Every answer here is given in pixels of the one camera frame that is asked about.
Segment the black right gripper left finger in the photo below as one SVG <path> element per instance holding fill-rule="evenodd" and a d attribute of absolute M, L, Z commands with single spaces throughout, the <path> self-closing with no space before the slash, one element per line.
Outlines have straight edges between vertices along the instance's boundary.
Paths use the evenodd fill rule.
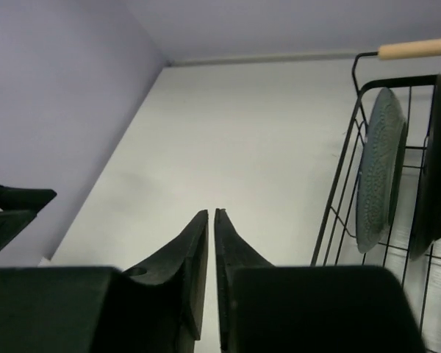
<path fill-rule="evenodd" d="M 141 352 L 193 352 L 201 339 L 209 214 L 196 213 L 173 240 L 123 273 L 141 288 L 133 338 Z"/>

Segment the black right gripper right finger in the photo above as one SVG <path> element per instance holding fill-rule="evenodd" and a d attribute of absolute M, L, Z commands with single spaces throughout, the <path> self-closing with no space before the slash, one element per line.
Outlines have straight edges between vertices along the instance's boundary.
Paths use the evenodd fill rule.
<path fill-rule="evenodd" d="M 272 268 L 273 264 L 237 233 L 225 209 L 215 210 L 214 237 L 220 350 L 230 352 L 232 276 L 241 268 Z"/>

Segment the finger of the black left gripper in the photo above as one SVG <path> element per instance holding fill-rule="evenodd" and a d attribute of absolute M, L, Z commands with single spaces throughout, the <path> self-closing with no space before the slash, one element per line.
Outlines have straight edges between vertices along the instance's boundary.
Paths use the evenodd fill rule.
<path fill-rule="evenodd" d="M 52 189 L 0 185 L 0 251 L 56 196 Z"/>

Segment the blue floral plate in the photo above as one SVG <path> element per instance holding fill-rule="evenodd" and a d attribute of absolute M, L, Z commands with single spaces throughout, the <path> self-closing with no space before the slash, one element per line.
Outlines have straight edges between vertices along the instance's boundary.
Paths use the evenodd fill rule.
<path fill-rule="evenodd" d="M 389 233 L 398 203 L 408 121 L 389 88 L 382 88 L 370 115 L 359 168 L 356 244 L 369 252 Z"/>

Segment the dark plate cream inside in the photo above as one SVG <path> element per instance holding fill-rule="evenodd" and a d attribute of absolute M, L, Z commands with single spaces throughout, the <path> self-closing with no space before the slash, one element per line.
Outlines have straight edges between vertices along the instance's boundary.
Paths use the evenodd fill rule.
<path fill-rule="evenodd" d="M 411 260 L 441 238 L 441 74 L 434 85 L 427 137 L 410 234 Z"/>

